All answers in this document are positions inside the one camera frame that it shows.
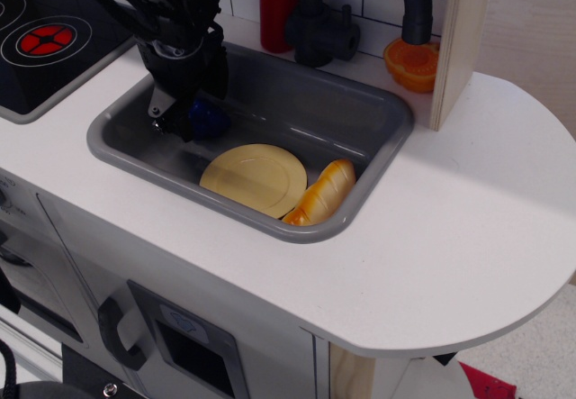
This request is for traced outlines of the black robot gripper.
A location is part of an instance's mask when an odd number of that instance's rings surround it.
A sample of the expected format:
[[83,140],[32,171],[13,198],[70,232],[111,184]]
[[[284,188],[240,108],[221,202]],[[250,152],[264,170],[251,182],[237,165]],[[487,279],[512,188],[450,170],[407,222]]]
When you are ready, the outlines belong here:
[[139,54],[153,78],[148,105],[153,127],[161,133],[194,139],[189,116],[198,91],[222,99],[228,92],[229,65],[223,45],[223,29],[211,23],[199,42],[189,49],[171,47],[161,41],[138,42]]

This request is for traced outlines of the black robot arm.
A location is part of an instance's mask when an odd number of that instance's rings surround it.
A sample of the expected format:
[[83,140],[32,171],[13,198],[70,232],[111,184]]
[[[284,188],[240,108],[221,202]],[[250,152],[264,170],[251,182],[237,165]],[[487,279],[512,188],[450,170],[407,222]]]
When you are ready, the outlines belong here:
[[224,99],[229,66],[215,18],[220,0],[96,0],[137,41],[154,81],[148,115],[163,133],[183,141],[221,136],[230,118],[211,97]]

